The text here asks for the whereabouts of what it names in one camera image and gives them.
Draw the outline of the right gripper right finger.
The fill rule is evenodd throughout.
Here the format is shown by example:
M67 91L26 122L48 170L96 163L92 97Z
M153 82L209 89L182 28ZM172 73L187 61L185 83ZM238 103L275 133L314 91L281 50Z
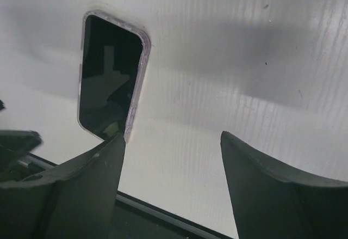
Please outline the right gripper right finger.
M240 238L347 238L347 183L283 163L229 132L221 154Z

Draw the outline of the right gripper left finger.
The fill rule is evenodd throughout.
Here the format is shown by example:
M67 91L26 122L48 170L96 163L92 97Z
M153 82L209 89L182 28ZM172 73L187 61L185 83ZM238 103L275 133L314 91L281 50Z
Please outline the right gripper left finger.
M1 183L1 238L107 238L126 143L117 134L21 181Z

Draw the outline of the phone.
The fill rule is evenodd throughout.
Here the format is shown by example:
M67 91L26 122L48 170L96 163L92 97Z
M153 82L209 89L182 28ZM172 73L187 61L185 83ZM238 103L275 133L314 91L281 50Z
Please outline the phone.
M129 140L151 50L144 30L102 10L84 16L78 122L106 140Z

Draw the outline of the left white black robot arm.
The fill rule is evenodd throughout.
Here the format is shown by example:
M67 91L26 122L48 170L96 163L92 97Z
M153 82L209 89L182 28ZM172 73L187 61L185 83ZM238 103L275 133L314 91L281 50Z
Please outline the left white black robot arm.
M27 158L41 143L35 131L1 130L1 182L20 181L43 171Z

